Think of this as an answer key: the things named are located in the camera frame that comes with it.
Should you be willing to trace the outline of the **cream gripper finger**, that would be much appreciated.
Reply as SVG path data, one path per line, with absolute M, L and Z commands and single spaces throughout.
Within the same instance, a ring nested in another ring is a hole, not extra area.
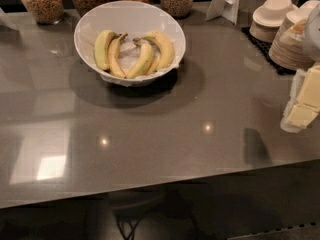
M 320 66 L 298 70 L 293 77 L 290 99 L 280 127 L 291 133 L 306 129 L 320 114 Z

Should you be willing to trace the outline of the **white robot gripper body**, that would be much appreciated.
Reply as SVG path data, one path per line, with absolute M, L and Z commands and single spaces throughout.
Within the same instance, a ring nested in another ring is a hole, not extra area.
M 314 61 L 320 61 L 320 4 L 310 12 L 302 36 L 304 52 Z

